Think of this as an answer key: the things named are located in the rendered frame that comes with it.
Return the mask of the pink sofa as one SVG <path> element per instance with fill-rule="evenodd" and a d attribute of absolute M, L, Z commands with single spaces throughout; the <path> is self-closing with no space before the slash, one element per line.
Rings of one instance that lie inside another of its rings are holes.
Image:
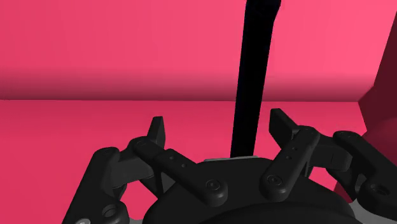
<path fill-rule="evenodd" d="M 281 0 L 255 155 L 271 108 L 364 133 L 397 0 Z M 92 154 L 162 116 L 167 148 L 230 154 L 246 0 L 0 0 L 0 224 L 61 224 Z"/>

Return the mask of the black long flat object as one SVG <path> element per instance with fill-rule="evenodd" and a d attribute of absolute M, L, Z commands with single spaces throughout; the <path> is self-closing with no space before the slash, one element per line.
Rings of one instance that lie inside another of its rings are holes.
<path fill-rule="evenodd" d="M 240 53 L 230 156 L 248 157 L 260 118 L 274 22 L 281 0 L 247 0 Z"/>

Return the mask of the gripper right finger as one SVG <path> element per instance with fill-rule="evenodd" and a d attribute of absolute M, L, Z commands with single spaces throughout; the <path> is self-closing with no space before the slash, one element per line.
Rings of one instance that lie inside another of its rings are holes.
<path fill-rule="evenodd" d="M 327 137 L 279 108 L 270 111 L 269 132 L 281 150 L 261 176 L 266 199 L 285 201 L 310 167 L 324 167 L 363 209 L 397 221 L 397 166 L 359 134 L 343 130 Z"/>

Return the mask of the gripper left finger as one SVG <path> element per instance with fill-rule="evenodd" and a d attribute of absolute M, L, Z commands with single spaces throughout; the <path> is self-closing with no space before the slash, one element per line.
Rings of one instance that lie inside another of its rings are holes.
<path fill-rule="evenodd" d="M 162 195 L 163 174 L 207 206 L 226 202 L 228 185 L 224 181 L 175 150 L 166 150 L 164 144 L 164 119 L 155 116 L 147 135 L 131 140 L 125 150 L 97 150 L 62 224 L 129 224 L 127 207 L 121 201 L 126 185 L 148 179 L 155 195 Z"/>

